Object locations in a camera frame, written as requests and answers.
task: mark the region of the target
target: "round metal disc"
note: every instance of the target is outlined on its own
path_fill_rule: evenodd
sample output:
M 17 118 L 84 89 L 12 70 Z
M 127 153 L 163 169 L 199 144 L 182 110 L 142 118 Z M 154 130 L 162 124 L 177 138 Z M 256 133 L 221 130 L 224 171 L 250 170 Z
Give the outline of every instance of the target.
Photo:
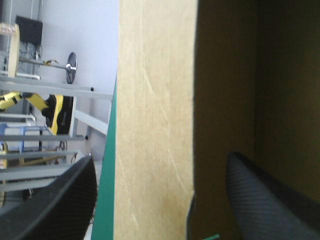
M 77 62 L 77 56 L 74 52 L 71 52 L 69 57 L 68 57 L 68 61 L 66 66 L 71 66 L 73 68 L 77 68 L 78 67 L 78 62 Z M 70 69 L 67 67 L 66 70 L 66 82 L 68 84 L 73 84 L 76 78 L 76 71 L 74 69 Z

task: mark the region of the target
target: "gray floor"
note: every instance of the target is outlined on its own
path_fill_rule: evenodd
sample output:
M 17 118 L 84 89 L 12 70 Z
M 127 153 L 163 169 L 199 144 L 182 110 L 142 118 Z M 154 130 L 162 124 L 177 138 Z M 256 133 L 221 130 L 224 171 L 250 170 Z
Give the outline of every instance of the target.
M 75 52 L 78 70 L 74 84 L 112 94 L 117 74 L 118 1 L 41 1 L 39 20 L 43 22 L 41 59 L 64 64 L 69 53 Z M 52 67 L 36 67 L 35 73 L 48 82 L 61 83 L 66 78 L 63 70 Z M 105 100 L 77 101 L 77 109 L 105 122 L 110 106 Z M 87 126 L 79 124 L 78 133 L 86 132 Z M 95 161 L 101 161 L 105 143 L 106 136 L 92 130 L 88 141 L 70 142 L 68 147 L 82 149 L 84 154 L 91 153 Z

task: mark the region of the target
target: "green surface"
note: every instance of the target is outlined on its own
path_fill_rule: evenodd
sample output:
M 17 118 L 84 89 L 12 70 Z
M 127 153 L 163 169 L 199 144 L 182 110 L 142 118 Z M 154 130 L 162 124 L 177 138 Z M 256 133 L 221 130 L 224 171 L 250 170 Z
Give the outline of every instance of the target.
M 216 235 L 207 237 L 207 238 L 205 238 L 205 239 L 203 239 L 203 240 L 214 240 L 214 239 L 219 239 L 219 238 L 220 238 L 219 234 L 216 234 Z
M 114 239 L 116 119 L 117 82 L 113 94 L 91 240 Z

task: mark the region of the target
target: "black carbon fiber surface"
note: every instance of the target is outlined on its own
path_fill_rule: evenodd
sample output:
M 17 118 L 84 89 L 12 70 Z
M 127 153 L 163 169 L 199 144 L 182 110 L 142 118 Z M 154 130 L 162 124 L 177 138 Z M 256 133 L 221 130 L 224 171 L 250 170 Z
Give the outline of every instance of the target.
M 320 204 L 240 153 L 228 157 L 226 188 L 244 240 L 320 240 Z

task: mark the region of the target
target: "metal bar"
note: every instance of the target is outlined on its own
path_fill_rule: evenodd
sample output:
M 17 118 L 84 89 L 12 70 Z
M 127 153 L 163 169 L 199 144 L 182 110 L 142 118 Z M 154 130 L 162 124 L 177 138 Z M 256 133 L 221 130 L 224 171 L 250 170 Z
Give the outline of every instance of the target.
M 58 68 L 58 69 L 67 70 L 65 65 L 58 64 L 55 62 L 51 62 L 50 64 L 46 64 L 45 61 L 38 61 L 38 60 L 23 58 L 23 57 L 19 57 L 19 61 L 24 62 L 24 63 L 28 63 L 28 64 L 41 65 L 41 66 L 46 66 L 46 67 L 54 67 L 54 68 Z
M 21 153 L 6 153 L 6 154 L 0 154 L 0 159 L 19 159 L 19 158 L 25 158 L 25 159 L 37 159 L 37 158 L 46 158 L 46 157 L 63 157 L 67 155 L 74 155 L 77 151 L 31 151 L 31 152 L 21 152 Z
M 0 74 L 3 75 L 8 75 L 8 71 L 0 71 Z M 40 76 L 39 75 L 35 75 L 35 74 L 27 74 L 27 73 L 22 73 L 22 72 L 17 72 L 16 73 L 17 77 L 22 77 L 22 78 L 26 78 L 26 79 L 37 79 L 40 80 Z
M 0 141 L 19 142 L 19 141 L 83 141 L 82 135 L 69 136 L 63 135 L 0 135 Z
M 79 86 L 79 85 L 67 84 L 67 83 L 38 81 L 38 80 L 23 78 L 23 77 L 0 76 L 0 82 L 12 82 L 16 84 L 29 84 L 29 85 L 36 85 L 36 86 L 47 86 L 47 87 L 73 89 L 73 90 L 86 90 L 86 91 L 92 92 L 91 87 L 89 86 Z
M 107 135 L 108 124 L 82 111 L 76 110 L 74 117 L 88 126 L 98 130 L 100 133 Z
M 4 183 L 4 184 L 0 184 L 0 192 L 11 192 L 11 191 L 19 191 L 19 190 L 25 190 L 25 189 L 43 188 L 51 184 L 54 180 L 55 178 L 48 178 L 48 179 L 37 179 L 37 180 Z
M 63 174 L 71 166 L 71 164 L 60 164 L 0 169 L 0 181 L 56 177 Z
M 11 118 L 11 119 L 32 119 L 36 120 L 32 114 L 15 114 L 15 113 L 0 113 L 0 118 Z
M 70 137 L 73 137 L 74 134 L 77 134 L 77 129 L 75 130 L 75 113 L 76 113 L 76 106 L 77 106 L 77 98 L 76 98 L 76 97 L 73 97 L 71 122 L 70 122 L 70 128 L 69 128 L 69 135 L 70 135 Z
M 26 93 L 37 93 L 37 94 L 52 94 L 52 95 L 63 95 L 71 97 L 83 97 L 83 98 L 92 98 L 92 99 L 113 99 L 112 94 L 106 94 L 96 91 L 87 91 L 79 89 L 68 89 L 62 87 L 53 87 L 53 86 L 42 86 L 42 85 L 32 85 L 32 84 L 15 84 L 12 82 L 3 82 L 0 81 L 0 89 L 6 91 L 19 91 Z

